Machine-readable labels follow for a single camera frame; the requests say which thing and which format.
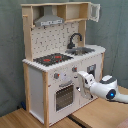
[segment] gray wall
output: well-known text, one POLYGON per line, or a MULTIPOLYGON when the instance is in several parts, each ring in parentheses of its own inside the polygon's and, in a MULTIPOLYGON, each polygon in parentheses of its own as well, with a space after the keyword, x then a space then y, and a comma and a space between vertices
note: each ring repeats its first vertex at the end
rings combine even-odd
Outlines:
MULTIPOLYGON (((1 0, 0 2, 0 116, 16 110, 20 102, 25 101, 22 65, 25 55, 20 4, 43 2, 68 2, 68 0, 1 0)), ((103 74, 115 76, 119 85, 128 88, 128 1, 92 0, 91 2, 101 4, 102 17, 98 23, 87 21, 86 44, 106 48, 103 74)))

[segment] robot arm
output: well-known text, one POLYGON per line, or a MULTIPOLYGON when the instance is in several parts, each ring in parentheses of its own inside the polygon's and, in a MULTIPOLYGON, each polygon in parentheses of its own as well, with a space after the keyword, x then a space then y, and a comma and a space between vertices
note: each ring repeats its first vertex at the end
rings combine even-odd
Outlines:
POLYGON ((112 76, 105 76, 97 83, 92 74, 80 71, 78 81, 84 98, 91 99, 92 95, 96 95, 111 102, 128 103, 128 95, 119 93, 117 79, 112 76))

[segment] sink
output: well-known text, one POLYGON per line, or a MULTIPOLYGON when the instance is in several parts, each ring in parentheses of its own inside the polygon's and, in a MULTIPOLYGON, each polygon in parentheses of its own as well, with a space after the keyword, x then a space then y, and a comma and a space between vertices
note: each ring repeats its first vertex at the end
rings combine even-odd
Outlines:
POLYGON ((77 47, 73 49, 68 49, 65 51, 65 53, 73 54, 73 55, 83 55, 94 51, 95 51, 94 49, 90 49, 86 47, 77 47))

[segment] wooden table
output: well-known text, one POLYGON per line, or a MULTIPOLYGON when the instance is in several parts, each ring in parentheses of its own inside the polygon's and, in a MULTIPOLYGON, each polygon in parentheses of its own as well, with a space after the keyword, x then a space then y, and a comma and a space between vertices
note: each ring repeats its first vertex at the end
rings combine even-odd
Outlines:
MULTIPOLYGON (((0 118, 0 128, 44 128, 37 119, 23 109, 0 118)), ((69 118, 64 118, 50 128, 81 128, 69 118)))
MULTIPOLYGON (((120 93, 128 89, 119 86, 120 93)), ((128 104, 108 102, 101 98, 74 112, 71 117, 87 128, 116 128, 128 118, 128 104)))

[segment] faucet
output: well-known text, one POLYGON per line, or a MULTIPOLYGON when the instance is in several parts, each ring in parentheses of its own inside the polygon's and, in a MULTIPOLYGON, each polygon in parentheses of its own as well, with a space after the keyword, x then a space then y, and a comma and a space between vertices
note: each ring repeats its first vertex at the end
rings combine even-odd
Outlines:
POLYGON ((70 38, 70 43, 68 44, 67 48, 68 49, 72 49, 73 47, 75 47, 75 44, 73 44, 72 39, 75 35, 79 35, 80 36, 80 41, 82 41, 82 35, 80 33, 74 33, 71 38, 70 38))

